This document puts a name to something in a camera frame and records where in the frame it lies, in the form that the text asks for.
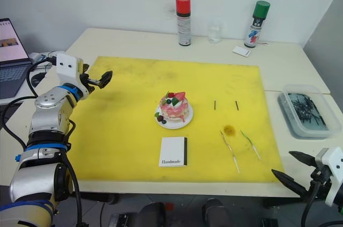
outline white plate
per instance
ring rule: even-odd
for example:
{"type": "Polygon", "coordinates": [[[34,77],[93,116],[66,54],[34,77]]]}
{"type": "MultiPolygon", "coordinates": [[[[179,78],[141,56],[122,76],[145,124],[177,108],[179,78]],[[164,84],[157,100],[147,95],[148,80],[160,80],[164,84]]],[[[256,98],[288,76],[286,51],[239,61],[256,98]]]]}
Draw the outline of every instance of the white plate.
{"type": "MultiPolygon", "coordinates": [[[[163,124],[162,122],[157,121],[157,117],[155,117],[155,120],[156,120],[156,122],[157,122],[159,125],[161,125],[162,127],[166,128],[166,129],[171,129],[171,130],[173,130],[173,129],[180,129],[180,128],[182,128],[182,127],[188,125],[189,122],[190,122],[190,121],[192,120],[192,118],[193,118],[193,108],[192,108],[192,106],[191,106],[190,104],[188,104],[188,108],[189,108],[189,113],[188,113],[188,115],[187,115],[187,118],[184,120],[184,122],[183,122],[183,121],[180,121],[180,122],[167,121],[165,124],[163,124]]],[[[158,107],[156,108],[155,113],[157,113],[157,112],[161,114],[161,108],[160,108],[160,106],[158,106],[158,107]]]]}

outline yellow board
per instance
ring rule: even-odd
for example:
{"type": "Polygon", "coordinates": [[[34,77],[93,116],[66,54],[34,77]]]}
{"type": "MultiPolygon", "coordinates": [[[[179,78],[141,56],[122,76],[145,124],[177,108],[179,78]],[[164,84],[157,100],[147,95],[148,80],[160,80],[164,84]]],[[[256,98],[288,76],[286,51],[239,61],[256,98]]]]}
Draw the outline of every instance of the yellow board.
{"type": "Polygon", "coordinates": [[[68,155],[79,179],[270,182],[276,180],[271,168],[282,171],[257,66],[99,57],[90,76],[108,70],[112,81],[79,101],[72,115],[77,128],[68,155]],[[185,91],[194,110],[193,120],[179,130],[154,118],[168,91],[185,91]],[[240,174],[220,134],[226,125],[236,131],[227,141],[240,174]],[[158,166],[162,137],[188,138],[186,167],[158,166]]]}

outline spray can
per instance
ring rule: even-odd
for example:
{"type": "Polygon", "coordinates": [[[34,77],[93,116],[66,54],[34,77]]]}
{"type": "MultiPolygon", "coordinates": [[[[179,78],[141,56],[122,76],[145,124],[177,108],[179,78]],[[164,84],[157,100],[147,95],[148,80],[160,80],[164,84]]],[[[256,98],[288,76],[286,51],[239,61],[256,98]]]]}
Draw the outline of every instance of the spray can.
{"type": "Polygon", "coordinates": [[[191,44],[191,0],[176,0],[178,43],[191,44]]]}
{"type": "Polygon", "coordinates": [[[270,3],[267,1],[256,2],[255,10],[252,14],[252,23],[244,40],[244,45],[248,48],[254,48],[261,33],[263,21],[266,19],[270,3]]]}

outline clear plastic box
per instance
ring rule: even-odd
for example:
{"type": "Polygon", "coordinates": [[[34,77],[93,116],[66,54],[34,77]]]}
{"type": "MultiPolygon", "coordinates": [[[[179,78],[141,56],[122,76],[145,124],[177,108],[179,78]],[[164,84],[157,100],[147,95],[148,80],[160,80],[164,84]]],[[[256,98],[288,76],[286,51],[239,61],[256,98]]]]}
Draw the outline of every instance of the clear plastic box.
{"type": "Polygon", "coordinates": [[[311,85],[286,85],[278,97],[294,137],[324,139],[342,126],[321,92],[311,85]]]}

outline small white card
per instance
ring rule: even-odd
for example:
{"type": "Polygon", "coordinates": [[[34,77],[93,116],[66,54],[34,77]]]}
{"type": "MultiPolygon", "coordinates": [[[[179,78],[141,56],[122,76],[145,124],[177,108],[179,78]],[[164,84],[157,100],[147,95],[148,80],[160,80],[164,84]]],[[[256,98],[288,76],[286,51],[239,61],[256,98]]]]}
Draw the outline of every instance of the small white card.
{"type": "Polygon", "coordinates": [[[249,49],[244,49],[242,47],[239,47],[239,46],[236,46],[233,50],[232,50],[233,53],[236,53],[236,54],[239,54],[243,57],[249,57],[249,54],[251,52],[251,50],[249,49]]]}
{"type": "Polygon", "coordinates": [[[159,167],[184,167],[187,165],[187,138],[162,138],[159,167]]]}

